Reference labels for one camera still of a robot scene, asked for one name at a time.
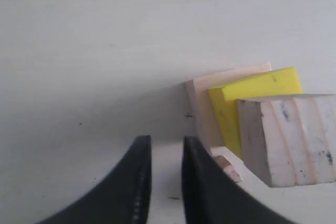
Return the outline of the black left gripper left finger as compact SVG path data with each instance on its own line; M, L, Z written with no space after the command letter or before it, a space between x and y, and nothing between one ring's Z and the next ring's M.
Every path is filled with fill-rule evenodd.
M138 136L91 191L43 223L146 223L152 189L151 137Z

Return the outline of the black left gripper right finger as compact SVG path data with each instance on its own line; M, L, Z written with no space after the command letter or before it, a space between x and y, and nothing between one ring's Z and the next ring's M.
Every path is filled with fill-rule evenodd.
M291 223L230 179L193 136L183 143L182 195L186 223Z

